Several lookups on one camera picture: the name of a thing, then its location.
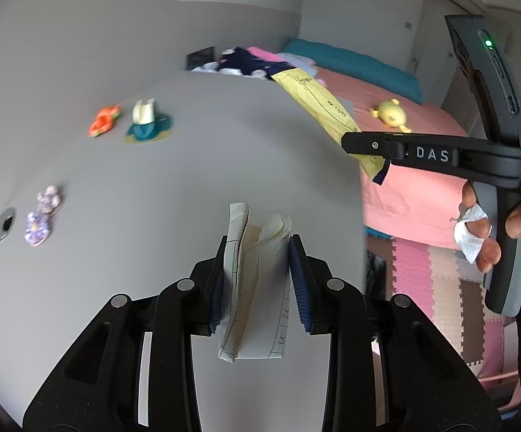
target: yellow toy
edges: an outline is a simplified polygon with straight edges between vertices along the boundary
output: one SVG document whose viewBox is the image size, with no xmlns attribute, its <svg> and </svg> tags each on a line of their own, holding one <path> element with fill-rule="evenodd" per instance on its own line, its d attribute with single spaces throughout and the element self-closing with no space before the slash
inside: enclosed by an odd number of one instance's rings
<svg viewBox="0 0 521 432">
<path fill-rule="evenodd" d="M 396 126 L 403 133 L 410 133 L 411 129 L 406 126 L 406 113 L 396 99 L 381 102 L 378 110 L 370 109 L 371 115 L 380 118 L 388 126 Z"/>
</svg>

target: black handle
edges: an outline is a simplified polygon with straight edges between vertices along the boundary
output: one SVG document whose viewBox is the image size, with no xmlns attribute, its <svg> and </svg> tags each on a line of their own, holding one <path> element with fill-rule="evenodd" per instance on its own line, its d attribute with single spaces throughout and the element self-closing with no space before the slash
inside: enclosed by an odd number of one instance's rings
<svg viewBox="0 0 521 432">
<path fill-rule="evenodd" d="M 521 202 L 521 193 L 474 182 L 479 206 L 492 226 L 491 237 L 501 247 L 501 260 L 485 275 L 485 304 L 489 310 L 514 317 L 521 308 L 521 237 L 505 232 L 509 213 Z"/>
</svg>

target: pink bedsheet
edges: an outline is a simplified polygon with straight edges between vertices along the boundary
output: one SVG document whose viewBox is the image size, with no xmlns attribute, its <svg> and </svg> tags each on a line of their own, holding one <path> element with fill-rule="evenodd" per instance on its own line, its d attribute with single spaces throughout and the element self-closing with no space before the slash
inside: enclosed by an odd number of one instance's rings
<svg viewBox="0 0 521 432">
<path fill-rule="evenodd" d="M 353 103 L 353 117 L 363 131 L 395 131 L 371 116 L 369 109 L 381 102 L 398 99 L 407 114 L 407 126 L 414 133 L 467 136 L 445 111 L 418 105 L 350 76 L 324 68 L 318 76 L 335 95 Z M 364 222 L 370 228 L 415 242 L 456 249 L 453 238 L 465 180 L 436 172 L 391 165 L 383 185 L 361 174 Z"/>
</svg>

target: silver screw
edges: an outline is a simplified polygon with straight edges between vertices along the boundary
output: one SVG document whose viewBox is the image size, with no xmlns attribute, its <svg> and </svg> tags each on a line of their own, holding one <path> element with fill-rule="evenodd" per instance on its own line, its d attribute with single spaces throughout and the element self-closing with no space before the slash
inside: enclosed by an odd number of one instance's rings
<svg viewBox="0 0 521 432">
<path fill-rule="evenodd" d="M 402 308 L 407 308 L 410 305 L 410 299 L 405 294 L 397 294 L 395 296 L 395 303 Z"/>
<path fill-rule="evenodd" d="M 345 287 L 345 283 L 337 278 L 332 278 L 327 281 L 327 287 L 333 291 L 340 291 Z"/>
<path fill-rule="evenodd" d="M 118 296 L 114 296 L 112 299 L 111 299 L 111 305 L 116 308 L 116 309 L 119 309 L 121 308 L 122 306 L 126 305 L 126 303 L 128 302 L 129 300 L 126 298 L 126 296 L 123 296 L 122 294 L 119 294 Z"/>
<path fill-rule="evenodd" d="M 181 279 L 176 283 L 176 288 L 179 291 L 190 291 L 194 287 L 194 281 L 192 279 Z"/>
</svg>

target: gray table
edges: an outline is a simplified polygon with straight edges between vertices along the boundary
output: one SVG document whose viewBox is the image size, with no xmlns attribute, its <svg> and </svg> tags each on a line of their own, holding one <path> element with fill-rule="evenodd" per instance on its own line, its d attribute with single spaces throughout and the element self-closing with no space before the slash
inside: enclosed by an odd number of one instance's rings
<svg viewBox="0 0 521 432">
<path fill-rule="evenodd" d="M 174 117 L 172 135 L 124 143 L 134 101 L 150 97 Z M 18 218 L 0 242 L 0 402 L 19 422 L 113 294 L 158 294 L 214 256 L 229 203 L 250 204 L 253 223 L 289 215 L 309 255 L 362 287 L 358 164 L 279 85 L 179 73 L 123 109 L 113 131 L 83 131 L 10 203 Z M 31 248 L 25 216 L 48 184 L 64 187 L 65 202 L 49 240 Z M 205 431 L 320 430 L 329 338 L 304 333 L 294 302 L 284 359 L 231 365 L 216 358 L 217 343 L 193 339 Z"/>
</svg>

